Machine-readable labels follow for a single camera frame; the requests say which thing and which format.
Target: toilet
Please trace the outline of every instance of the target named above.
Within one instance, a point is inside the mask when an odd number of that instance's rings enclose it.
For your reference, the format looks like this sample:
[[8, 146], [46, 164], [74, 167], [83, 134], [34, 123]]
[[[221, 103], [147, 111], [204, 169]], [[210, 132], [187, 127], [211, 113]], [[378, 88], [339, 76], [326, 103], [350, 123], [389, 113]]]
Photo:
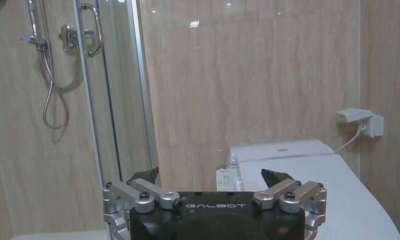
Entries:
[[319, 140], [233, 147], [217, 171], [219, 191], [263, 191], [262, 169], [327, 188], [326, 223], [317, 240], [400, 240], [397, 226], [342, 156]]

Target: glass shower door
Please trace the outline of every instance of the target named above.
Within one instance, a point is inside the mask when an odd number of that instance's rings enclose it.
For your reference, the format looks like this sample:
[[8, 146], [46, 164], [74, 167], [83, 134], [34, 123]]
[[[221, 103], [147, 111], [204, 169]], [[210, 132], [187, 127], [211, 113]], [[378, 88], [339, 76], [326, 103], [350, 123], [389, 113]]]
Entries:
[[[136, 1], [74, 0], [74, 4], [103, 183], [124, 181], [158, 165]], [[96, 29], [94, 39], [80, 31], [86, 29]]]

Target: door handle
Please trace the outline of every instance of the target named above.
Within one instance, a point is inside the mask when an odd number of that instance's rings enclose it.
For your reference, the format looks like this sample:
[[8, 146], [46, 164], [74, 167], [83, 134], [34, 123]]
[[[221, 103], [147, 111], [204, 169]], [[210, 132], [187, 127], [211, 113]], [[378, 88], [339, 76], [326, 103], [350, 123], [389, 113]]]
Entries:
[[103, 33], [103, 25], [100, 22], [100, 14], [99, 14], [96, 7], [92, 4], [83, 3], [80, 6], [82, 6], [82, 10], [91, 10], [94, 13], [94, 16], [95, 16], [95, 26], [96, 26], [99, 41], [98, 41], [95, 49], [87, 53], [87, 55], [91, 58], [94, 58], [100, 53], [100, 50], [104, 47], [104, 33]]

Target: wall outlet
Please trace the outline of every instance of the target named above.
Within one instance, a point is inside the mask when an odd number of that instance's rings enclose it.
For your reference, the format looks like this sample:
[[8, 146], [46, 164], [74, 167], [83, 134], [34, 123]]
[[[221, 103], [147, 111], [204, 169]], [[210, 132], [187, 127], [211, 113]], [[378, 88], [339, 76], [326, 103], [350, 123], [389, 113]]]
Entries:
[[339, 119], [343, 123], [359, 122], [375, 116], [371, 110], [359, 108], [347, 108], [338, 112]]
[[385, 117], [374, 115], [366, 120], [366, 131], [362, 133], [370, 138], [377, 138], [385, 134]]

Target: metal bracket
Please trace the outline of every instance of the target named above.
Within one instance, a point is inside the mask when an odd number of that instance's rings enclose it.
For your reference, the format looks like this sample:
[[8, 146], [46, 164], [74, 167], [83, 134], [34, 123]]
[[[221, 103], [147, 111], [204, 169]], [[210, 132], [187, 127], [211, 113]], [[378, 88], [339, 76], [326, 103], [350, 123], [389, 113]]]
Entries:
[[[95, 31], [84, 30], [84, 35], [88, 39], [95, 39]], [[67, 53], [79, 44], [78, 30], [68, 24], [62, 25], [60, 34], [58, 35], [62, 40], [62, 49]]]
[[176, 209], [180, 203], [178, 192], [164, 192], [159, 186], [144, 179], [138, 178], [128, 183], [130, 185], [120, 181], [108, 183], [103, 189], [104, 220], [118, 240], [131, 239], [128, 215], [131, 209], [135, 208], [135, 211], [146, 214], [155, 210], [155, 201], [167, 210]]
[[286, 193], [294, 191], [299, 187], [294, 179], [287, 178], [266, 191], [254, 193], [254, 204], [259, 210], [269, 210], [274, 208], [279, 197]]
[[176, 207], [178, 201], [180, 200], [180, 194], [178, 192], [166, 192], [159, 186], [139, 178], [131, 182], [131, 186], [150, 193], [156, 201], [160, 203], [163, 209], [172, 210]]
[[327, 220], [327, 193], [322, 183], [309, 181], [298, 189], [281, 196], [279, 207], [285, 212], [298, 213], [301, 208], [309, 212], [305, 230], [306, 240], [317, 238], [318, 227]]

